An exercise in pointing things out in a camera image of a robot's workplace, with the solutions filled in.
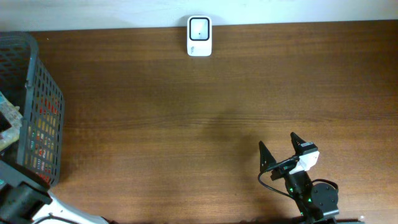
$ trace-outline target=white backdrop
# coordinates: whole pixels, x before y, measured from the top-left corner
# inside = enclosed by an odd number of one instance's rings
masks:
[[[398,0],[0,0],[0,30],[184,26],[398,19]]]

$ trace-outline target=plastic basket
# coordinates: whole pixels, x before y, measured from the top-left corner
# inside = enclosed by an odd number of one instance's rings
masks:
[[[34,171],[51,186],[59,181],[65,101],[26,33],[0,33],[0,91],[23,115],[19,141],[3,156]]]

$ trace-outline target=wood grain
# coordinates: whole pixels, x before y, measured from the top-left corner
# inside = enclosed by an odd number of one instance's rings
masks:
[[[184,28],[32,34],[66,99],[63,201],[120,223],[294,217],[256,177],[258,142],[280,161],[295,131],[338,218],[398,220],[398,21],[219,26],[205,58]]]

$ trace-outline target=black cable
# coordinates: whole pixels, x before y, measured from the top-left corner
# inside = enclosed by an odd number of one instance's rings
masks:
[[[38,220],[34,224],[39,224],[39,223],[42,223],[42,222],[44,222],[46,220],[58,220],[58,221],[69,223],[69,224],[79,224],[77,222],[74,222],[74,221],[71,221],[71,220],[67,220],[67,219],[64,219],[64,218],[61,218],[61,217],[55,217],[53,215],[49,215],[47,217],[41,218],[40,220]]]
[[[285,195],[286,197],[291,198],[291,199],[294,200],[293,196],[291,196],[291,195],[289,195],[289,194],[287,194],[287,193],[283,193],[283,192],[281,192],[280,190],[277,190],[277,189],[275,189],[275,188],[273,188],[273,187],[271,187],[271,186],[268,186],[268,185],[265,184],[263,181],[261,181],[261,175],[262,175],[263,173],[265,173],[265,172],[261,172],[261,173],[259,174],[259,176],[258,176],[258,180],[259,180],[259,182],[260,182],[261,185],[265,186],[266,188],[268,188],[268,189],[271,190],[271,191],[277,192],[277,193],[279,193],[279,194],[281,194],[281,195]]]
[[[312,183],[314,183],[314,182],[324,182],[324,183],[330,184],[330,185],[332,185],[332,186],[337,190],[337,192],[338,192],[338,185],[337,185],[336,183],[334,183],[333,181],[325,180],[325,179],[316,179],[316,180],[313,180],[313,181],[312,181]]]

